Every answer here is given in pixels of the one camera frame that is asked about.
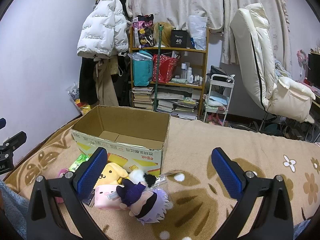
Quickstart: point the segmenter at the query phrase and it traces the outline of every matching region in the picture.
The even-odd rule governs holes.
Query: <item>bed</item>
[[[52,179],[62,168],[68,168],[80,154],[70,131],[76,121],[53,134],[39,151],[6,178],[6,184],[30,198],[38,175]],[[236,204],[211,165],[210,155],[215,147],[221,147],[244,171],[250,170],[265,178],[281,174],[291,200],[294,224],[316,212],[320,204],[320,147],[317,144],[179,118],[170,120],[162,169],[162,172],[181,171],[168,177],[168,193],[173,205],[165,219],[142,226],[127,211],[94,207],[87,210],[112,240],[211,239]],[[260,199],[255,203],[241,235],[249,231],[260,203]],[[60,209],[70,231],[79,235],[63,204]]]

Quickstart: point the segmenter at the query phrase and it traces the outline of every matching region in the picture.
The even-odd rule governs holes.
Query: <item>teal bag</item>
[[[146,51],[140,50],[140,53],[151,56]],[[146,87],[152,81],[153,60],[138,61],[132,59],[133,84],[137,87]]]

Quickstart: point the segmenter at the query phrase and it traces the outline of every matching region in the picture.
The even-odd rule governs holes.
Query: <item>chair armrest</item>
[[[295,90],[301,92],[302,94],[312,98],[313,100],[316,99],[316,96],[311,91],[311,89],[301,83],[295,82],[294,80],[292,80],[288,77],[280,77],[278,79],[278,81],[284,88],[286,88],[288,90],[295,89]]]

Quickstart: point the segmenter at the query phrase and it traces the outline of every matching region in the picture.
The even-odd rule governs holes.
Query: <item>red patterned bag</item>
[[[156,75],[157,75],[157,60],[158,55],[153,55],[153,74],[152,74],[152,80],[156,81]],[[160,55],[160,64],[159,64],[159,76],[158,76],[158,82],[159,83],[167,83],[172,78],[172,72],[175,69],[175,67],[178,64],[177,58],[168,57],[166,55]]]

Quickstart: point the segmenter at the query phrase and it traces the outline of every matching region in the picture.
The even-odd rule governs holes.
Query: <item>small bottle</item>
[[[192,68],[189,67],[189,68],[188,68],[188,72],[187,72],[187,82],[189,82],[191,75],[192,75]]]
[[[193,83],[193,75],[190,76],[189,83]]]
[[[187,78],[187,65],[184,63],[181,64],[181,78],[182,79]]]

